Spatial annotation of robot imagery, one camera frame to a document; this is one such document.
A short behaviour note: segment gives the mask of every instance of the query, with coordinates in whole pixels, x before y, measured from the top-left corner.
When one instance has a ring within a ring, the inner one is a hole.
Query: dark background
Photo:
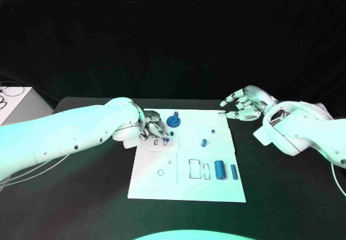
[[[83,2],[0,6],[0,79],[53,107],[66,96],[220,100],[252,84],[346,116],[344,3]]]

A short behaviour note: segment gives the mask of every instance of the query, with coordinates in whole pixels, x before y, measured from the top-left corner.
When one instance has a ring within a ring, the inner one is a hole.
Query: robotic hand
[[[331,164],[346,168],[346,119],[334,120],[321,103],[278,101],[252,85],[232,93],[219,105],[223,107],[233,100],[239,111],[223,111],[219,116],[254,121],[264,114],[262,127],[254,132],[262,145],[272,143],[291,156],[311,147]]]
[[[160,114],[143,111],[127,97],[0,127],[0,182],[19,170],[76,153],[112,137],[124,147],[166,138]]]

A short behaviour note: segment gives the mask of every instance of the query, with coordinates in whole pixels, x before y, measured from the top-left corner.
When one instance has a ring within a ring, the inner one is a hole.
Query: paper
[[[219,111],[145,110],[158,112],[166,132],[173,131],[174,135],[166,146],[160,138],[141,140],[135,150],[127,197],[245,203],[231,130],[226,118],[219,117]],[[174,128],[167,126],[166,120],[176,111],[180,126]],[[215,161],[218,160],[222,160],[225,165],[223,180],[216,179]],[[238,171],[238,180],[232,177],[232,164]]]

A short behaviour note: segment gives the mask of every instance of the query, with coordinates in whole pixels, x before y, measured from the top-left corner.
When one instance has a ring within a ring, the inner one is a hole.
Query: black curtain
[[[343,116],[342,2],[121,3],[0,5],[0,79],[52,103],[223,99],[256,85]]]

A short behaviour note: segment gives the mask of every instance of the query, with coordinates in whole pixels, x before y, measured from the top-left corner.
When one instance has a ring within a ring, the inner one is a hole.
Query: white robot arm
[[[262,113],[262,127],[254,132],[262,145],[272,143],[291,156],[311,147],[346,168],[346,119],[333,120],[323,104],[278,101],[252,85],[232,93],[219,105],[223,107],[233,100],[239,111],[223,111],[219,116],[252,121]]]
[[[125,97],[105,105],[1,126],[0,135],[0,180],[19,170],[99,145],[109,137],[122,141],[125,148],[140,144],[140,136],[169,138],[158,113],[145,114]]]

